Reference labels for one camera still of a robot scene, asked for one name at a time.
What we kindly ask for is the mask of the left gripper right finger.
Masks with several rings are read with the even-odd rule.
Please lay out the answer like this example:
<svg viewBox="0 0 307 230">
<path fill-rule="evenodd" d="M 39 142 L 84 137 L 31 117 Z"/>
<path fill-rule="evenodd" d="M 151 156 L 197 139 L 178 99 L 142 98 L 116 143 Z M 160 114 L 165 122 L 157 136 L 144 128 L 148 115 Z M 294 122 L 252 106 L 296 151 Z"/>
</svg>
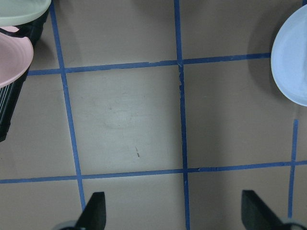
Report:
<svg viewBox="0 0 307 230">
<path fill-rule="evenodd" d="M 253 190 L 241 193 L 241 221 L 247 230 L 305 230 L 294 220 L 282 221 Z"/>
</svg>

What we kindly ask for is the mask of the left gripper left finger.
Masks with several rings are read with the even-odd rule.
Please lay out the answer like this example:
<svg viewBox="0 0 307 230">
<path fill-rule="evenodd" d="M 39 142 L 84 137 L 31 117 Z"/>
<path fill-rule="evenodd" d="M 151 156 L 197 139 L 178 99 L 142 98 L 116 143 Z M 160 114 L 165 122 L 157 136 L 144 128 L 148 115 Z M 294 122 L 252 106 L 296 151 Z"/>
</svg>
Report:
<svg viewBox="0 0 307 230">
<path fill-rule="evenodd" d="M 94 192 L 76 223 L 58 230 L 104 230 L 106 227 L 106 199 L 104 192 Z"/>
</svg>

